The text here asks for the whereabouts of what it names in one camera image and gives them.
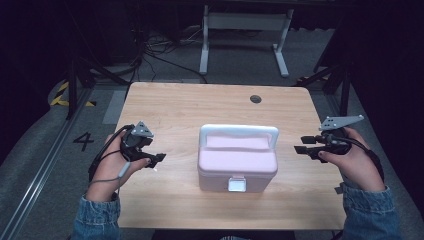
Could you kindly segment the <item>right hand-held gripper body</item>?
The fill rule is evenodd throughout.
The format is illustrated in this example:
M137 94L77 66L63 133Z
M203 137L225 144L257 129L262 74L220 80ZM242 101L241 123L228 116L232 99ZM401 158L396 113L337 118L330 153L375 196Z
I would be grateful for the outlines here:
M348 138L345 127L363 119L363 115L344 117L327 116L319 127L321 134L313 137L313 143L321 143L321 146L310 148L309 157L312 160L319 160L321 163L325 163L325 160L318 156L320 151L326 151L336 155L346 154L351 149L352 141Z

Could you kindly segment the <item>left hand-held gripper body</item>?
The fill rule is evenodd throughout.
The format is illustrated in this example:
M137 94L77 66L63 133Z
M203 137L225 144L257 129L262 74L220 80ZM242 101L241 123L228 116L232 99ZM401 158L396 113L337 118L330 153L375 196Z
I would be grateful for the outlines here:
M126 125L125 135L121 139L120 151L127 161L136 161L143 158L153 159L154 156L142 151L149 146L154 134L143 121L136 125Z

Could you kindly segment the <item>person's right hand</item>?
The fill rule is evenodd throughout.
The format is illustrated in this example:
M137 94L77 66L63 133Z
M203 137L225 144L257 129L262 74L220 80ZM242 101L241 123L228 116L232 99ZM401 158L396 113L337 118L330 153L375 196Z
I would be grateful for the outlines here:
M381 192L386 189L377 167L362 148L353 145L345 155L326 151L320 151L318 155L336 165L341 173L361 190Z

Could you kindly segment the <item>person's left hand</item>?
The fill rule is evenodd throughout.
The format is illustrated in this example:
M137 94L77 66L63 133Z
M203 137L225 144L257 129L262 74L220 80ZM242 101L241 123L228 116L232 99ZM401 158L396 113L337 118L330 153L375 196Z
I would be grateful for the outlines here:
M85 199L93 202L109 202L114 192L119 189L136 171L141 170L150 163L148 158L130 163L125 174L118 175L127 161L120 153L121 138L125 135L121 132L105 150L92 182L85 194Z

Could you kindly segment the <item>black metal stand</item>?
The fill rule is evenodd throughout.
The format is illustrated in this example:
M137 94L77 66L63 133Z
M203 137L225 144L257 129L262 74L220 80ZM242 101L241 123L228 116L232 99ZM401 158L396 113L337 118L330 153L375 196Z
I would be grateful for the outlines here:
M294 87L306 87L318 80L327 77L327 80L322 87L322 91L325 95L333 95L338 88L341 88L338 113L340 116L346 116L348 112L348 101L350 94L351 68L352 66L349 63L327 67L310 77L301 77L294 84Z
M130 85L128 81L125 81L118 75L112 73L111 71L100 66L99 64L91 62L80 56L72 57L68 64L68 71L67 71L68 96L69 96L68 114L66 117L67 120L70 120L76 114L76 111L78 109L77 81L80 81L80 83L82 84L84 88L92 88L96 84L94 77L92 73L90 72L91 69L94 69L96 72L112 80L118 85L122 85L122 86Z

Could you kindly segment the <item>yellow black floor tape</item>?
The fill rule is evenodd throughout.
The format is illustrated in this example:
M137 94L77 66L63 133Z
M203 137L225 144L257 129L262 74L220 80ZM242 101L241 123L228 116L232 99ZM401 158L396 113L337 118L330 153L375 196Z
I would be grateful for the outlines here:
M50 105L51 106L55 106L55 105L68 106L69 105L69 101L68 100L63 100L62 99L62 97L63 97L65 91L68 89L68 87L69 87L69 82L67 80L64 80L60 84L60 87L58 88L55 96L51 100L51 102L50 102Z

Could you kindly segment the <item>aluminium floor rail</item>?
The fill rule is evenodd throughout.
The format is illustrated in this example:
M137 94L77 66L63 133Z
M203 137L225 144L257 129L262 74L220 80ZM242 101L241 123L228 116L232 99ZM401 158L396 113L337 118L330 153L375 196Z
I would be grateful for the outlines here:
M54 107L18 141L0 167L0 240L15 240L43 190L92 91L82 90L77 109Z

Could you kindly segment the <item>white metal table frame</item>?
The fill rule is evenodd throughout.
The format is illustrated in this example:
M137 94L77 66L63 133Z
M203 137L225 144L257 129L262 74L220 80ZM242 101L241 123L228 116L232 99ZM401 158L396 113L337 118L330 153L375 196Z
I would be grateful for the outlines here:
M208 72L209 59L209 31L217 30L254 30L254 31L279 31L280 38L272 45L272 50L283 78L289 76L289 71L283 56L283 46L290 28L294 10L289 9L283 14L259 13L221 13L210 12L209 6L204 6L202 19L203 42L200 56L199 73Z

